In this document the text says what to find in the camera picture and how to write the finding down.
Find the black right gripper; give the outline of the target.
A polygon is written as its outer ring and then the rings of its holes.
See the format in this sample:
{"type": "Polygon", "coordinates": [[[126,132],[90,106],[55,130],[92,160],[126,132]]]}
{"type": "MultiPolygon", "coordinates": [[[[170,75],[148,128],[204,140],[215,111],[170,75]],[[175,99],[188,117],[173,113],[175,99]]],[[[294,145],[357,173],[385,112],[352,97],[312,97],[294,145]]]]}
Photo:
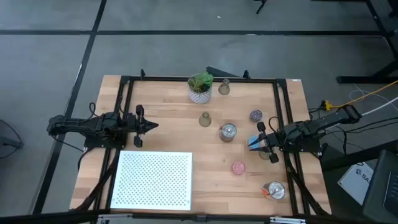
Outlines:
{"type": "Polygon", "coordinates": [[[250,149],[250,151],[262,152],[264,156],[268,156],[272,164],[279,162],[278,155],[274,152],[274,147],[279,147],[280,145],[277,135],[275,133],[267,134],[266,126],[262,121],[257,123],[257,129],[260,132],[257,143],[264,146],[250,149]]]}

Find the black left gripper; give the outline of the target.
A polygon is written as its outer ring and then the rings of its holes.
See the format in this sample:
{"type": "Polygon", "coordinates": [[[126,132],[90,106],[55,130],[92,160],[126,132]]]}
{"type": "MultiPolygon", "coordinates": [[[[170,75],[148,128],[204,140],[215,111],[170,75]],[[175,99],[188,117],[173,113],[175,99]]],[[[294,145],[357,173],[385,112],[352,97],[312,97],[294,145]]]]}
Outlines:
{"type": "Polygon", "coordinates": [[[128,133],[136,133],[133,139],[133,144],[136,147],[142,147],[141,134],[147,133],[158,126],[157,123],[144,119],[144,108],[142,105],[136,106],[136,114],[127,114],[126,131],[128,133]]]}

